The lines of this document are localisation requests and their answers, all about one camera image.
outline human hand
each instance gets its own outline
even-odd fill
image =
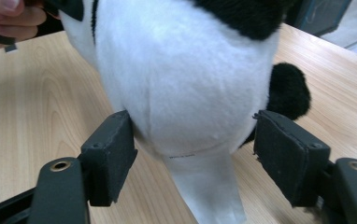
[[[0,35],[17,41],[32,38],[47,18],[41,4],[25,6],[23,0],[0,0]]]

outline white plush fabric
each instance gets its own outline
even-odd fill
[[[266,107],[278,33],[265,41],[250,40],[188,0],[99,0],[94,46],[92,1],[83,2],[84,21],[61,13],[64,28],[100,72],[114,110],[129,112],[140,149],[165,163],[195,155],[197,166],[202,166],[204,154],[237,150],[254,128],[252,115]],[[193,172],[167,166],[175,167],[173,173]],[[226,167],[232,175],[232,164]],[[197,190],[205,187],[198,184]],[[240,202],[235,178],[227,186]],[[202,220],[202,215],[195,216]]]

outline wooden table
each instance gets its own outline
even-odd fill
[[[48,161],[77,157],[79,148],[112,113],[97,73],[65,33],[0,50],[0,202],[36,184]],[[357,159],[357,55],[301,31],[282,27],[276,62],[306,74],[312,109],[298,123],[332,148],[331,160]],[[252,155],[233,155],[248,223],[319,223],[292,209]],[[93,223],[195,223],[161,162],[140,152],[109,208],[92,208]]]

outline stuffed animal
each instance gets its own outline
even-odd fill
[[[309,108],[301,71],[273,66],[292,3],[93,0],[82,21],[60,13],[113,109],[128,111],[137,146],[166,164],[199,223],[246,220],[230,154],[253,138],[254,113],[296,119]]]

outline black plush ear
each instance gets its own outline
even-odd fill
[[[298,119],[310,108],[310,93],[304,74],[296,66],[280,63],[274,66],[269,83],[269,102],[266,110],[289,119]],[[254,140],[254,130],[245,143]]]

